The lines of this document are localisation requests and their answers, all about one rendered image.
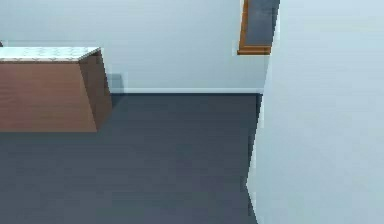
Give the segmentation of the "wooden framed window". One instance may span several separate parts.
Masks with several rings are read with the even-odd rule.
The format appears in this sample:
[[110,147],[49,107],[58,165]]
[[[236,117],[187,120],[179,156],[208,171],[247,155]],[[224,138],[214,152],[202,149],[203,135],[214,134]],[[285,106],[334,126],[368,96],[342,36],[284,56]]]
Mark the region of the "wooden framed window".
[[280,0],[244,0],[238,55],[270,55]]

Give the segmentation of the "brown cupboard with white worktop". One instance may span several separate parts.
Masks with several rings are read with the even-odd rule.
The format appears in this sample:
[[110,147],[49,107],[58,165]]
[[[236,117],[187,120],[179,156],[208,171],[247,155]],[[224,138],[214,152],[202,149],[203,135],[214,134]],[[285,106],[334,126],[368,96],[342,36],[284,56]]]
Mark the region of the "brown cupboard with white worktop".
[[0,132],[96,132],[111,112],[99,47],[0,47]]

